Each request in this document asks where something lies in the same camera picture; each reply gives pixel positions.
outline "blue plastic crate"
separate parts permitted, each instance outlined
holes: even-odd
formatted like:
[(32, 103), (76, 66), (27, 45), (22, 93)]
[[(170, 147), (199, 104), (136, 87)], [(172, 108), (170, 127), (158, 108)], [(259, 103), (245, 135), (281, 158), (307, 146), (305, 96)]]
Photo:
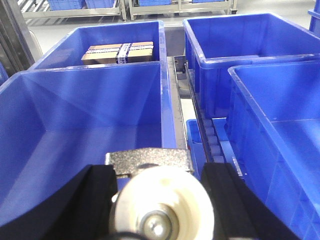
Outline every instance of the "blue plastic crate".
[(186, 133), (193, 162), (194, 176), (200, 181), (201, 173), (207, 159), (196, 119), (186, 121)]
[(113, 8), (115, 0), (85, 0), (88, 9)]
[(0, 87), (0, 226), (108, 152), (174, 148), (158, 62), (24, 71)]
[(82, 9), (85, 0), (48, 0), (51, 10)]
[(194, 4), (197, 3), (213, 3), (213, 2), (224, 2), (225, 0), (192, 0)]
[(244, 179), (301, 239), (319, 240), (320, 61), (229, 71), (227, 135)]
[(0, 86), (8, 79), (8, 74), (4, 66), (0, 63)]
[(319, 1), (319, 0), (316, 0), (316, 1), (315, 1), (314, 11), (315, 11), (316, 13), (320, 13), (320, 1)]
[(304, 61), (320, 53), (319, 38), (270, 13), (193, 18), (183, 25), (191, 81), (207, 118), (228, 116), (229, 67)]
[(139, 0), (140, 7), (169, 4), (171, 4), (171, 0)]
[(309, 30), (314, 32), (318, 37), (320, 36), (320, 14), (309, 10), (308, 13), (311, 15), (310, 27)]
[(165, 28), (162, 21), (79, 27), (54, 45), (29, 69), (83, 66), (82, 56), (93, 45), (153, 42), (153, 60), (167, 67)]

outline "white floor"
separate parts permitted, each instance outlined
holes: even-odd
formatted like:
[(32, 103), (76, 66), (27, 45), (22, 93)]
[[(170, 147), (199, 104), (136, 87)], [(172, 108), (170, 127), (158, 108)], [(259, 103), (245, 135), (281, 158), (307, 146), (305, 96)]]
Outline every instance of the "white floor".
[[(238, 14), (272, 12), (285, 17), (305, 28), (309, 28), (310, 15), (308, 10), (315, 6), (314, 0), (238, 0)], [(136, 21), (163, 20), (166, 25), (181, 24), (184, 18), (196, 17), (197, 14), (183, 14), (183, 16), (164, 17), (164, 15), (139, 16)], [(47, 52), (55, 43), (76, 27), (122, 23), (118, 16), (78, 17), (30, 19), (27, 25), (36, 35), (43, 53)]]

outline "package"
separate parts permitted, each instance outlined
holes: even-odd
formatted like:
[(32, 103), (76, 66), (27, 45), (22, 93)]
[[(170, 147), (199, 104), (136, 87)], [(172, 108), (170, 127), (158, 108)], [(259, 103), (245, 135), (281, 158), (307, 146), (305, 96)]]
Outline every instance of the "package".
[(152, 61), (152, 41), (90, 46), (82, 57), (85, 65), (126, 64)]

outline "blue bin on shelf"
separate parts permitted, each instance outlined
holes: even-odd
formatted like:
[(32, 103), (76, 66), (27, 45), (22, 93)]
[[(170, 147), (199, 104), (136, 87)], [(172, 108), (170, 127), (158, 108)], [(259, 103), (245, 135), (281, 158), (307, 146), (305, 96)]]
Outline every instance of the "blue bin on shelf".
[(191, 81), (207, 118), (228, 116), (229, 67), (304, 61), (320, 53), (319, 38), (271, 13), (193, 18), (183, 25)]
[(213, 2), (224, 2), (225, 0), (192, 0), (194, 4), (197, 3), (213, 3)]
[(301, 239), (320, 239), (320, 61), (237, 66), (227, 135), (249, 187)]
[(0, 226), (105, 154), (175, 148), (158, 62), (35, 70), (0, 88)]
[(162, 21), (79, 27), (54, 45), (30, 67), (35, 69), (83, 66), (82, 56), (92, 45), (153, 42), (153, 60), (167, 67), (165, 28)]
[(157, 5), (169, 5), (171, 0), (139, 0), (139, 6), (157, 6)]
[(0, 63), (0, 86), (7, 81), (8, 79), (8, 74), (6, 72), (6, 69), (4, 66)]
[(51, 10), (72, 10), (82, 9), (85, 0), (48, 0)]
[(85, 0), (88, 9), (113, 8), (115, 0)]
[(194, 176), (200, 181), (201, 173), (207, 159), (196, 119), (186, 121), (186, 133), (194, 168)]

